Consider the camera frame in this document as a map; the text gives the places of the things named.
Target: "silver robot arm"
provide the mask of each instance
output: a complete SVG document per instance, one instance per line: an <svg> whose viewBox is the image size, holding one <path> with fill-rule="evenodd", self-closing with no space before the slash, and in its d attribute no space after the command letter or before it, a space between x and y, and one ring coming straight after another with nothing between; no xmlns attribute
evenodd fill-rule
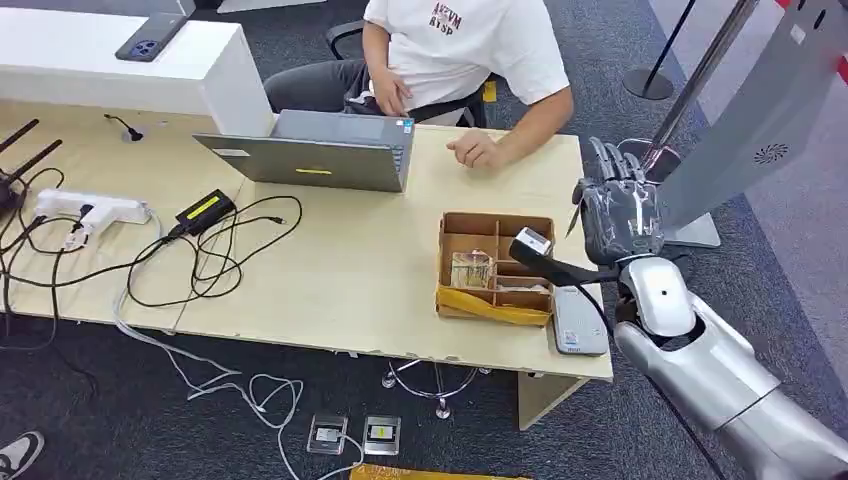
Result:
<svg viewBox="0 0 848 480"><path fill-rule="evenodd" d="M592 145L603 178L580 180L573 200L589 259L610 270L558 262L521 235L510 255L557 286L617 282L618 348L752 478L848 480L848 443L783 395L751 344L689 291L673 262L656 256L663 245L657 190L638 161L598 139Z"/></svg>
<svg viewBox="0 0 848 480"><path fill-rule="evenodd" d="M714 432L757 479L848 475L848 443L778 389L745 338L688 291L677 266L639 258L621 272L638 319L615 343L675 406ZM668 348L671 340L684 340Z"/></svg>

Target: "gray laptop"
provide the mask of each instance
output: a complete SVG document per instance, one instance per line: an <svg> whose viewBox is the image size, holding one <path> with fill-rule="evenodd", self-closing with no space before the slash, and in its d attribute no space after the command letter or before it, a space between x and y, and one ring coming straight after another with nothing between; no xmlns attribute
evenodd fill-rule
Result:
<svg viewBox="0 0 848 480"><path fill-rule="evenodd" d="M194 138L254 182L402 192L412 119L283 110L269 138Z"/></svg>

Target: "person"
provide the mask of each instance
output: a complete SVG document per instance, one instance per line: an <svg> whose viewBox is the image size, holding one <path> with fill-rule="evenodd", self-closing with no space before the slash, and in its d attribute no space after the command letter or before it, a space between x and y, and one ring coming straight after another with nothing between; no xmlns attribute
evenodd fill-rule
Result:
<svg viewBox="0 0 848 480"><path fill-rule="evenodd" d="M27 432L0 449L0 480L18 478L44 448L44 437L38 432Z"/></svg>
<svg viewBox="0 0 848 480"><path fill-rule="evenodd" d="M500 167L544 145L574 102L543 0L370 0L364 60L306 65L265 82L273 109L415 118L420 107L463 99L492 72L530 108L495 141L469 130L446 145L468 167Z"/></svg>

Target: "desk leg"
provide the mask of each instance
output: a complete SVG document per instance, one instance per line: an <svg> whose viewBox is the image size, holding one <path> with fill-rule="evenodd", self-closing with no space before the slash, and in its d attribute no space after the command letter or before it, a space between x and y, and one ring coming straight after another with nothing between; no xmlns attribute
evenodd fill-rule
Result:
<svg viewBox="0 0 848 480"><path fill-rule="evenodd" d="M527 430L588 382L588 378L518 372L518 428Z"/></svg>

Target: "cardboard box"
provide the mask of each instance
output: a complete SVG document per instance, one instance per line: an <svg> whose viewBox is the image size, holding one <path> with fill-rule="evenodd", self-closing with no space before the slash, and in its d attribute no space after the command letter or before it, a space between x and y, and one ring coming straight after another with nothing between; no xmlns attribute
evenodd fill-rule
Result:
<svg viewBox="0 0 848 480"><path fill-rule="evenodd" d="M550 282L535 276L509 256L513 239L524 227L530 227L551 242L554 241L554 224L550 218L445 213L439 233L439 285L436 295L439 315L540 327L547 324L553 314ZM474 251L485 252L494 260L488 285L485 288L453 287L453 254ZM510 288L531 288L537 285L544 287L544 291L508 291ZM486 305L467 296L495 308L484 308ZM483 313L471 313L469 310Z"/></svg>

